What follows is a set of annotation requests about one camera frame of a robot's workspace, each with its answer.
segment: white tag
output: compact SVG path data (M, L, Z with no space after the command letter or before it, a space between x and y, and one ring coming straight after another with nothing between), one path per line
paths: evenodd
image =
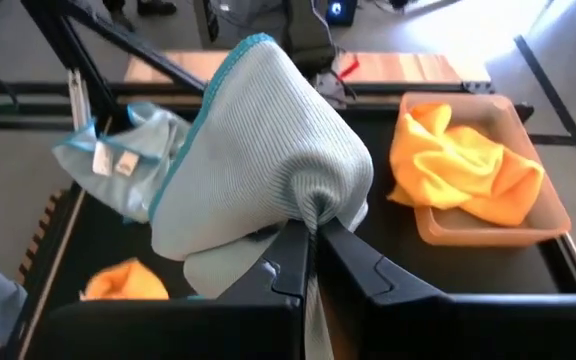
M119 158L119 162L115 165L115 171L130 176L132 172L135 170L137 166L137 162L139 162L139 155L135 153L131 153L130 151L124 151Z
M100 141L95 144L95 154L92 157L92 172L103 176L112 174L112 152L110 152L106 144Z

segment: orange cloth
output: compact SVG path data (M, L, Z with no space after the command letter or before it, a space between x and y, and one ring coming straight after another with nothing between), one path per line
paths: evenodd
M397 186L388 199L521 224L539 194L543 167L470 127L448 128L451 115L449 105L424 104L399 120L390 148Z
M137 259L104 269L93 276L82 300L167 300L168 292L159 278Z

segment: red object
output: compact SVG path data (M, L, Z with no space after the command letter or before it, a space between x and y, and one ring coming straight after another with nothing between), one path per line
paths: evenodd
M347 77L348 75L352 74L353 71L357 70L359 68L359 59L357 58L357 55L354 55L353 61L350 64L350 66L348 66L346 69L344 69L344 71L342 71L339 74L339 78L343 79L345 77Z

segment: black table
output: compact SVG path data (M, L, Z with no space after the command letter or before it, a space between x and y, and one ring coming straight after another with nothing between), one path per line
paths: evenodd
M194 119L197 109L178 112ZM349 108L340 114L366 144L375 168L369 212L356 231L358 237L447 293L576 293L576 258L566 246L568 239L521 249L435 247L423 242L412 209L386 201L394 186L388 152L397 108ZM153 252L148 225L124 224L120 215L74 184L60 200L27 276L29 296L11 336L10 354L25 352L24 343L32 344L33 318L41 322L50 311L79 301L79 291L95 273L131 257L152 269L172 298L193 293L183 277L183 263Z

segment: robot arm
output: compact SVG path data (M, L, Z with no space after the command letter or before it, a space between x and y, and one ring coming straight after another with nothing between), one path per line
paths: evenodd
M336 56L328 24L313 1L283 0L286 27L282 46L307 79L331 69Z

